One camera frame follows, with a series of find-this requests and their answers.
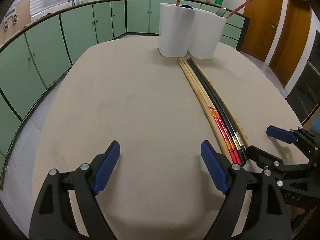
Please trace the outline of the metal spoon right compartment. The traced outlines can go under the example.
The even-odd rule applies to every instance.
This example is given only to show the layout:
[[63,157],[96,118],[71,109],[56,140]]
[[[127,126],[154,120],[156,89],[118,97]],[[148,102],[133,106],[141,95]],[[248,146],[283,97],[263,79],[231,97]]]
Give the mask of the metal spoon right compartment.
[[216,15],[217,16],[220,16],[220,17],[223,17],[226,13],[227,9],[226,8],[223,8],[221,7],[217,12],[216,12]]

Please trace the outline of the left wooden door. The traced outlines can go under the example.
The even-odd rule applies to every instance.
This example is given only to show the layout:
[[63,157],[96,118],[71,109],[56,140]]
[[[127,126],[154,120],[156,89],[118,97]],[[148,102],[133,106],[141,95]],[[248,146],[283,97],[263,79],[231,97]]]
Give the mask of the left wooden door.
[[249,25],[241,51],[265,61],[280,20],[283,0],[253,0],[245,6]]

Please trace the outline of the dark cabinet at right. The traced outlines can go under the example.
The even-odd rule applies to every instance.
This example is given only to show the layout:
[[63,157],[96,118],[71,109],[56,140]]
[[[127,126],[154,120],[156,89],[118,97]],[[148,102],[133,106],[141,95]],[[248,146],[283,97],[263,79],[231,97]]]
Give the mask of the dark cabinet at right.
[[299,121],[304,124],[319,106],[319,31],[306,65],[288,97],[290,105]]

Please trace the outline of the white double utensil holder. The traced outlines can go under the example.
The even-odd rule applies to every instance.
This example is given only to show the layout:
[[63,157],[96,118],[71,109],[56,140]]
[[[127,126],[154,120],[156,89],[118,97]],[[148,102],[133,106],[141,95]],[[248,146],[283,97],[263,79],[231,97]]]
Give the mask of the white double utensil holder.
[[227,19],[197,8],[161,3],[158,50],[164,57],[192,57],[210,60]]

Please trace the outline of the wooden door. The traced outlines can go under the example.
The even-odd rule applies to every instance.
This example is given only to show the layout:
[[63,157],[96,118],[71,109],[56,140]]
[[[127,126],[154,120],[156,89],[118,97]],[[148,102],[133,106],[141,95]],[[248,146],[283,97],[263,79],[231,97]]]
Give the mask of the wooden door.
[[311,24],[311,7],[306,0],[288,0],[281,35],[269,67],[283,86],[293,75],[306,42]]
[[241,51],[265,61],[280,20],[283,0],[253,0],[245,6],[249,25]]

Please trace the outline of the black chopstick silver band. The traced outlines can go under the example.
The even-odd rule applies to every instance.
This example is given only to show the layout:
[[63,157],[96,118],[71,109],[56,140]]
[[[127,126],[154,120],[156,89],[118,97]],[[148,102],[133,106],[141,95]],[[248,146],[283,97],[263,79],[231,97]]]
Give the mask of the black chopstick silver band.
[[247,161],[246,147],[242,141],[242,138],[240,137],[234,120],[227,112],[227,108],[224,106],[223,101],[220,99],[209,80],[204,76],[202,70],[200,70],[200,67],[193,61],[192,58],[187,59],[187,63],[199,79],[201,85],[204,87],[204,90],[207,92],[211,102],[213,103],[225,135],[227,135],[227,139],[233,146],[233,151],[235,152],[234,156],[240,160],[241,165],[244,165]]

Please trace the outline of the green lower cabinets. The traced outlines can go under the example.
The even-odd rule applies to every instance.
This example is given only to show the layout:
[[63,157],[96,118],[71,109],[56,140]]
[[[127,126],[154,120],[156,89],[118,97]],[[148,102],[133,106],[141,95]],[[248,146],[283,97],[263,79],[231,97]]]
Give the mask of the green lower cabinets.
[[1,47],[1,164],[31,110],[89,47],[126,34],[158,34],[160,5],[175,2],[90,2],[45,16],[10,38]]

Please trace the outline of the wooden chopstick right compartment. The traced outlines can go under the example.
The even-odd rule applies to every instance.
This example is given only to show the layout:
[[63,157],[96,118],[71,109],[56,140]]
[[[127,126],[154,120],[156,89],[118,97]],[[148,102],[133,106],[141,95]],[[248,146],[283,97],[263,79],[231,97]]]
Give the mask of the wooden chopstick right compartment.
[[240,6],[235,8],[233,11],[231,11],[228,15],[225,15],[224,18],[229,19],[231,16],[236,14],[239,10],[241,10],[242,8],[244,8],[245,6],[247,6],[249,3],[253,2],[253,1],[254,0],[247,0],[245,3],[241,4]]

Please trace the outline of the right wooden door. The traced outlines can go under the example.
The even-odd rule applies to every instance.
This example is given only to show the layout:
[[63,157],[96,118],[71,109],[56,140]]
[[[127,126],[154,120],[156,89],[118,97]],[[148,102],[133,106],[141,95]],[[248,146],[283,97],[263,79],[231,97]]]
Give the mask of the right wooden door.
[[269,67],[283,86],[293,75],[306,42],[311,24],[311,7],[306,0],[288,0],[281,35]]

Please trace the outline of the plain wooden chopstick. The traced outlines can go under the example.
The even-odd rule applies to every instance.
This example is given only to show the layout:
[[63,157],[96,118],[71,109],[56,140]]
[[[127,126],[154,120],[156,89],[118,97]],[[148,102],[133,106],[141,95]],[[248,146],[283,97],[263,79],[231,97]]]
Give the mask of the plain wooden chopstick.
[[233,163],[232,156],[229,152],[229,149],[227,148],[226,140],[223,138],[222,133],[220,132],[220,129],[213,117],[212,114],[212,103],[210,103],[208,99],[208,95],[204,91],[204,88],[200,84],[198,78],[195,76],[194,72],[190,69],[190,67],[186,64],[186,61],[184,59],[178,58],[177,62],[183,71],[185,77],[187,78],[189,84],[191,85],[198,101],[200,102],[200,105],[206,114],[206,117],[210,123],[210,126],[216,136],[217,142],[221,148],[222,153],[227,157],[227,159]]

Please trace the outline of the red orange patterned chopstick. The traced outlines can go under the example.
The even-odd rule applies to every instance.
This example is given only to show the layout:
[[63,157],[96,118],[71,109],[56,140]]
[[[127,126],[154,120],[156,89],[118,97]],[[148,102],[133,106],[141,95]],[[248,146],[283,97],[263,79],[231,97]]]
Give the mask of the red orange patterned chopstick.
[[230,144],[229,140],[227,139],[227,135],[225,135],[225,132],[224,132],[224,130],[223,130],[223,128],[222,128],[222,125],[221,125],[220,122],[219,122],[219,116],[217,115],[217,111],[216,111],[215,107],[213,106],[213,103],[212,103],[212,109],[211,109],[211,111],[212,111],[213,117],[214,117],[214,119],[215,119],[215,121],[216,121],[216,123],[217,123],[217,125],[218,125],[218,127],[219,127],[219,129],[220,129],[220,132],[222,133],[223,138],[226,140],[227,148],[229,149],[229,152],[230,152],[230,154],[231,154],[231,156],[232,156],[233,163],[236,163],[236,164],[241,165],[241,164],[240,164],[240,160],[239,160],[237,157],[234,156],[235,152],[233,151],[233,146]]

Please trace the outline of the brown cardboard board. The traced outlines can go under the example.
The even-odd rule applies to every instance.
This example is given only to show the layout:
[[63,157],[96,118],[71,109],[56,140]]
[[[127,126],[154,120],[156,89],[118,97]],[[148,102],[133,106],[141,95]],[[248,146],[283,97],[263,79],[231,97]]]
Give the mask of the brown cardboard board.
[[13,4],[1,22],[1,46],[31,23],[30,0]]

